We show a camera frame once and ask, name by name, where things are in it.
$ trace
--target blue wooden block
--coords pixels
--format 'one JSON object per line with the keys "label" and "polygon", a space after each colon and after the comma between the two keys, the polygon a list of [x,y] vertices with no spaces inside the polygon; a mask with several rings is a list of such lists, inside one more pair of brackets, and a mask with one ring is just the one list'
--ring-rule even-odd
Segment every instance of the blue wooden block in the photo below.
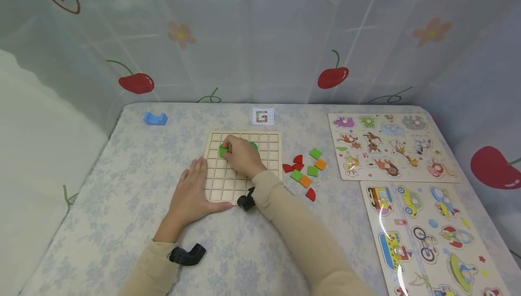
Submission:
{"label": "blue wooden block", "polygon": [[164,112],[162,112],[159,116],[155,116],[150,111],[147,111],[143,116],[143,121],[145,121],[145,123],[148,125],[166,125],[168,117],[166,117]]}

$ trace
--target beige sleeve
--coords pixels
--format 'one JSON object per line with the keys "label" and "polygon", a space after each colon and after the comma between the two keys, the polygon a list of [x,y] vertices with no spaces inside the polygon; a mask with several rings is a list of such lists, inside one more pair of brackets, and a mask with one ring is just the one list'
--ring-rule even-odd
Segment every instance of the beige sleeve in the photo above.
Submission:
{"label": "beige sleeve", "polygon": [[313,296],[370,296],[322,223],[269,171],[253,178],[255,204],[279,230],[308,278]]}
{"label": "beige sleeve", "polygon": [[177,280],[179,264],[168,259],[176,244],[150,241],[118,296],[165,296]]}

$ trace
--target blue floral fabric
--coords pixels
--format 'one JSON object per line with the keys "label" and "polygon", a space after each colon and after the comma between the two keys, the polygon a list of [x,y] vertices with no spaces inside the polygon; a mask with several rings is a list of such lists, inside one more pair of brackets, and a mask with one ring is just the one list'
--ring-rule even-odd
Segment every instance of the blue floral fabric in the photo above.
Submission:
{"label": "blue floral fabric", "polygon": [[[252,107],[274,107],[275,125],[253,127]],[[147,111],[164,112],[167,125],[144,124]],[[229,129],[281,132],[284,163],[303,154],[304,163],[311,165],[308,152],[312,148],[323,152],[329,166],[314,179],[314,203],[289,176],[284,182],[326,225],[361,278],[377,295],[385,295],[360,184],[340,180],[327,116],[332,112],[426,114],[417,106],[138,103],[124,107],[75,205],[21,295],[115,295],[157,230],[179,174],[203,155],[211,130]],[[466,180],[458,194],[491,260],[516,295],[514,291],[521,290],[520,269]],[[244,213],[234,207],[207,216],[191,224],[179,243],[187,249],[200,243],[207,252],[199,265],[181,268],[171,295],[310,293],[280,234],[257,210]]]}

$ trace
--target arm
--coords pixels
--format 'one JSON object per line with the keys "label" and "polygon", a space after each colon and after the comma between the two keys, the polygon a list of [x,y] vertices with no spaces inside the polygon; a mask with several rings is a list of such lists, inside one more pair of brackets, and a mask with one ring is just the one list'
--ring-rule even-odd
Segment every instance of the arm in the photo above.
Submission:
{"label": "arm", "polygon": [[165,296],[177,280],[179,269],[179,264],[171,262],[168,256],[184,228],[210,213],[232,207],[229,202],[212,203],[206,199],[206,173],[206,159],[198,158],[181,174],[168,213],[154,239],[137,259],[118,296]]}
{"label": "arm", "polygon": [[229,149],[225,158],[232,168],[253,177],[252,196],[257,207],[277,227],[314,296],[373,295],[323,224],[285,189],[281,180],[267,171],[253,146],[232,135],[223,146]]}

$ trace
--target orange square tile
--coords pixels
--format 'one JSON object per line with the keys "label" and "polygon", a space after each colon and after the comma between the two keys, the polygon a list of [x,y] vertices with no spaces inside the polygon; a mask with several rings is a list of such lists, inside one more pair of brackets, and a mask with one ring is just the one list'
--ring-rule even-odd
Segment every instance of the orange square tile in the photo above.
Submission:
{"label": "orange square tile", "polygon": [[306,189],[311,185],[311,183],[313,183],[311,178],[309,178],[308,176],[305,176],[305,175],[302,176],[302,178],[298,182],[301,183],[302,186],[305,187]]}
{"label": "orange square tile", "polygon": [[327,162],[323,161],[322,159],[317,159],[317,162],[315,163],[315,167],[317,167],[320,170],[324,170],[326,168]]}

